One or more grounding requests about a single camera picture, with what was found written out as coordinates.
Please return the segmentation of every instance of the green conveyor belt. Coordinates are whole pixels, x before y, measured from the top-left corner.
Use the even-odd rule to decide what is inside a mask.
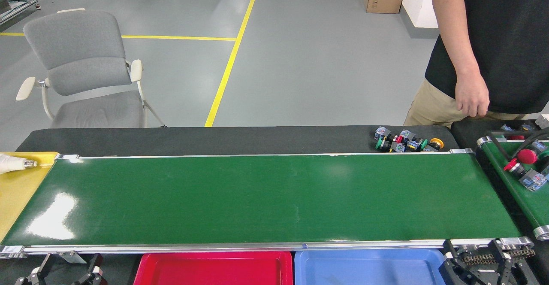
[[[520,144],[521,142],[500,142],[500,145],[509,156],[515,152]],[[549,185],[544,185],[537,191],[528,191],[512,174],[503,170],[508,161],[500,153],[496,144],[486,142],[482,144],[481,148],[533,228],[549,226]],[[532,165],[525,165],[525,167],[540,170]]]
[[[520,236],[469,154],[57,160],[6,246]]]

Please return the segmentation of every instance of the chair backrest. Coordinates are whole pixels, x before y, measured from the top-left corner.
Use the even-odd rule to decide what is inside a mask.
[[[61,95],[131,84],[120,29],[110,13],[55,13],[30,21],[23,32]]]

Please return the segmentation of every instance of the blue tray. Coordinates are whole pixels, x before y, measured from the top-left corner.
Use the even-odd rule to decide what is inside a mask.
[[[444,285],[436,249],[296,252],[296,285]]]

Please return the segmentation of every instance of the red tray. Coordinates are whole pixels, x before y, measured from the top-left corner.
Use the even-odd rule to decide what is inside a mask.
[[[133,285],[292,285],[290,252],[145,254]]]

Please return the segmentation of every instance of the chair armrest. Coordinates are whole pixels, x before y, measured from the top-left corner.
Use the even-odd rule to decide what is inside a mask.
[[[143,64],[141,60],[133,60],[130,65],[130,80],[136,82],[141,80],[143,74]]]
[[[40,87],[39,83],[36,81],[36,77],[30,76],[29,78],[26,78],[19,88],[15,100],[19,101],[29,98],[34,87]]]

